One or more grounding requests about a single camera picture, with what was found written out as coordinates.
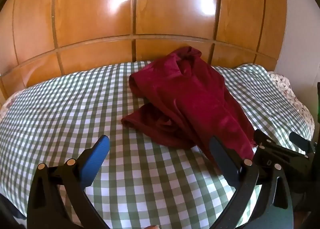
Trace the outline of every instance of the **screw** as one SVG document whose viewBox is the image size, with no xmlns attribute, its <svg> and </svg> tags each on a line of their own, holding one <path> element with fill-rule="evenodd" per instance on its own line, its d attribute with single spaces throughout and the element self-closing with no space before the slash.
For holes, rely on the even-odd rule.
<svg viewBox="0 0 320 229">
<path fill-rule="evenodd" d="M 44 169 L 44 167 L 45 167 L 45 164 L 44 163 L 40 163 L 39 165 L 38 165 L 38 169 Z"/>
<path fill-rule="evenodd" d="M 281 170 L 281 166 L 277 163 L 277 164 L 275 164 L 275 168 L 277 169 L 277 170 Z"/>
<path fill-rule="evenodd" d="M 247 159 L 247 158 L 246 158 L 246 159 L 244 160 L 244 164 L 247 165 L 247 166 L 251 166 L 251 165 L 252 165 L 252 161 L 251 161 L 250 159 Z"/>
<path fill-rule="evenodd" d="M 69 159 L 68 161 L 67 161 L 67 165 L 68 166 L 72 166 L 72 165 L 74 165 L 76 163 L 76 161 L 73 159 L 73 158 L 71 158 L 71 159 Z"/>
</svg>

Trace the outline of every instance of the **bed sheet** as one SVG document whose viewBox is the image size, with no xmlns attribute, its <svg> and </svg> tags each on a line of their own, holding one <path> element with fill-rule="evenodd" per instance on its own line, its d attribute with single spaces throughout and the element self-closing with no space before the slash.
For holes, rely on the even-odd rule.
<svg viewBox="0 0 320 229">
<path fill-rule="evenodd" d="M 128 80 L 148 62 L 124 63 L 69 74 L 24 90 L 0 123 L 0 189 L 26 215 L 33 173 L 77 158 L 106 134 L 110 152 L 85 192 L 111 228 L 209 228 L 231 199 L 234 188 L 197 147 L 176 150 L 122 127 L 123 116 L 144 104 Z M 295 108 L 273 85 L 264 68 L 215 67 L 255 129 L 284 147 L 295 131 L 311 139 Z M 250 217 L 257 186 L 239 223 Z M 60 192 L 78 223 L 63 187 Z"/>
</svg>

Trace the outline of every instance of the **fabric fold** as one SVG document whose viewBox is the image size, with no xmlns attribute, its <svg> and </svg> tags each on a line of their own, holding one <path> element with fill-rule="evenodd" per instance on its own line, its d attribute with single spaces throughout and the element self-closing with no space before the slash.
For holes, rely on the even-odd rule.
<svg viewBox="0 0 320 229">
<path fill-rule="evenodd" d="M 209 140 L 218 137 L 241 158 L 253 158 L 254 129 L 225 87 L 224 77 L 192 47 L 177 49 L 129 77 L 132 93 L 149 103 L 122 124 L 168 147 L 197 145 L 213 161 Z"/>
</svg>

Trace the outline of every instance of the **wooden paneling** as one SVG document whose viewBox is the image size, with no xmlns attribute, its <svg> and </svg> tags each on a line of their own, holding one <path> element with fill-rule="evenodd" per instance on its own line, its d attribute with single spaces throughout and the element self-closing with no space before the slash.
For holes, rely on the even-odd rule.
<svg viewBox="0 0 320 229">
<path fill-rule="evenodd" d="M 287 0 L 266 0 L 265 9 L 258 52 L 278 59 L 284 37 Z"/>
<path fill-rule="evenodd" d="M 6 99 L 4 97 L 4 94 L 2 91 L 0 91 L 0 106 L 2 106 L 5 103 Z"/>
<path fill-rule="evenodd" d="M 54 49 L 51 0 L 16 0 L 13 28 L 19 63 Z"/>
<path fill-rule="evenodd" d="M 217 0 L 137 0 L 137 34 L 212 38 Z"/>
<path fill-rule="evenodd" d="M 0 74 L 17 66 L 12 34 L 13 1 L 7 0 L 0 11 Z"/>
<path fill-rule="evenodd" d="M 136 57 L 137 61 L 155 60 L 164 57 L 172 51 L 184 47 L 192 46 L 202 52 L 201 59 L 208 62 L 211 44 L 195 41 L 178 41 L 170 39 L 137 39 Z"/>
<path fill-rule="evenodd" d="M 10 73 L 3 76 L 2 82 L 8 96 L 25 88 L 19 67 L 14 68 Z"/>
<path fill-rule="evenodd" d="M 65 74 L 132 61 L 131 40 L 84 44 L 60 52 Z"/>
<path fill-rule="evenodd" d="M 264 0 L 221 0 L 217 40 L 256 51 Z"/>
<path fill-rule="evenodd" d="M 56 53 L 48 54 L 20 67 L 25 87 L 61 76 Z"/>
<path fill-rule="evenodd" d="M 2 82 L 2 77 L 0 77 L 0 93 L 2 93 L 3 97 L 4 97 L 4 100 L 7 100 L 8 99 L 8 95 L 7 95 L 7 92 L 4 88 L 4 85 L 3 85 L 3 82 Z"/>
<path fill-rule="evenodd" d="M 235 47 L 215 44 L 211 65 L 234 68 L 242 64 L 252 64 L 255 54 Z"/>
<path fill-rule="evenodd" d="M 267 71 L 274 71 L 274 69 L 276 68 L 277 60 L 268 56 L 258 54 L 254 63 L 256 65 L 263 66 Z"/>
<path fill-rule="evenodd" d="M 130 34 L 131 0 L 55 0 L 59 46 Z"/>
</svg>

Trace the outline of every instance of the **finger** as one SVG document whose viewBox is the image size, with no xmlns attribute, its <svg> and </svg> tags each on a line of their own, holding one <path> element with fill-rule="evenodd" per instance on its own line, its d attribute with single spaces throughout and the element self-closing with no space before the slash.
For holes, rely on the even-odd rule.
<svg viewBox="0 0 320 229">
<path fill-rule="evenodd" d="M 150 225 L 148 227 L 146 227 L 145 229 L 160 229 L 159 225 Z"/>
</svg>

